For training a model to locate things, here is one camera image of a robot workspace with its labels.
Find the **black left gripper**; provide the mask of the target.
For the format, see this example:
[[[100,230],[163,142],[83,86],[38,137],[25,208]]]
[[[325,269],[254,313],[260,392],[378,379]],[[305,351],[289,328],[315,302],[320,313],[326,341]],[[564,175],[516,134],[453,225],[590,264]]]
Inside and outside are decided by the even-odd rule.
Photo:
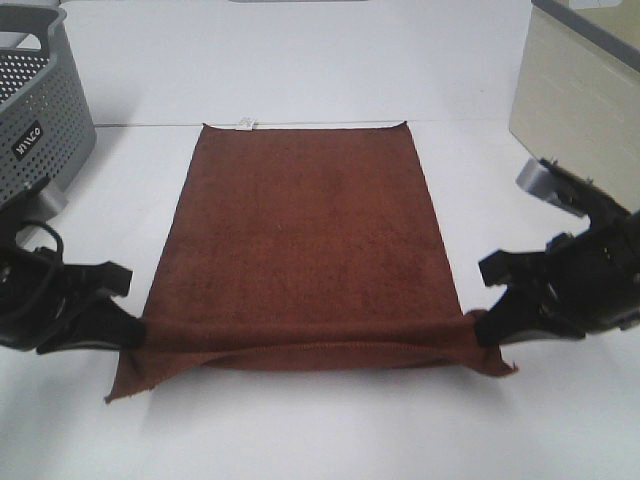
[[[67,350],[139,348],[145,325],[126,312],[108,312],[108,297],[129,294],[133,271],[107,261],[64,262],[64,243],[48,224],[20,220],[17,230],[46,232],[55,248],[26,250],[16,233],[1,242],[1,345],[48,354]]]

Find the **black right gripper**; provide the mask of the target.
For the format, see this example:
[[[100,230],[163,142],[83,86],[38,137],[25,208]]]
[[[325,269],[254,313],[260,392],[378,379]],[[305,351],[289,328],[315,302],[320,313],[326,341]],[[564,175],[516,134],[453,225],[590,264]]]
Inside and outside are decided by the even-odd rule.
[[[478,263],[486,287],[509,287],[474,323],[480,346],[582,340],[639,307],[639,214],[616,205],[589,219],[543,251],[497,250]]]

